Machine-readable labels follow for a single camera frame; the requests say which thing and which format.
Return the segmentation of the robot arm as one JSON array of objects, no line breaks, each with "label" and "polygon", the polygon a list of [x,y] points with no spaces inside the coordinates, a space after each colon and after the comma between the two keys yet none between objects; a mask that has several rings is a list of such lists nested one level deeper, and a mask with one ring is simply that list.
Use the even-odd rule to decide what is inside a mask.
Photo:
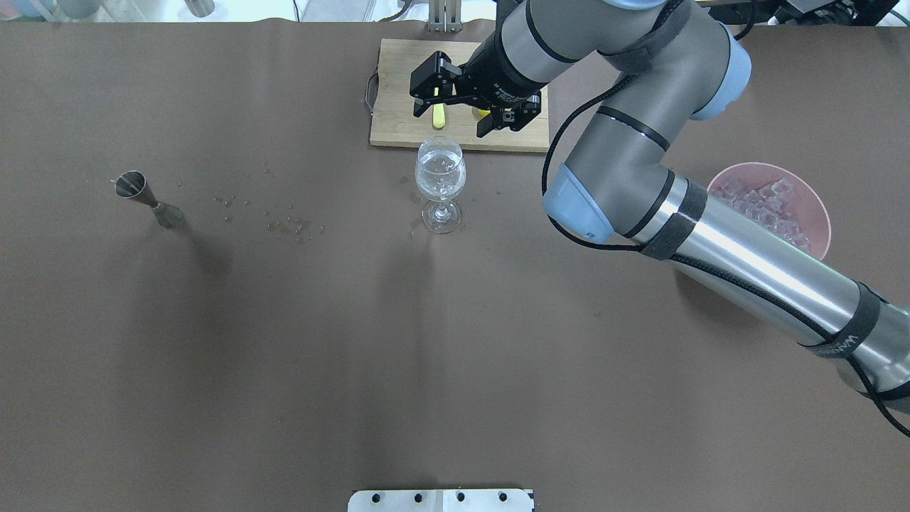
[{"label": "robot arm", "polygon": [[409,81],[414,114],[432,105],[488,110],[484,137],[519,131],[535,97],[591,54],[619,77],[573,111],[596,107],[568,159],[542,175],[553,226],[585,247],[666,260],[796,335],[891,419],[908,412],[908,312],[784,242],[663,165],[690,120],[741,96],[751,59],[693,1],[501,1],[496,28],[464,64],[441,51]]}]

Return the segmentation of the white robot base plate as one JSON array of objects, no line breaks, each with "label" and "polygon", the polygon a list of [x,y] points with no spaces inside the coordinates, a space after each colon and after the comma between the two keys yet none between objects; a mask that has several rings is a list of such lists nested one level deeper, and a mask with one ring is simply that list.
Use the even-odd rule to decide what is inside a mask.
[{"label": "white robot base plate", "polygon": [[348,511],[535,511],[533,492],[525,489],[360,490]]}]

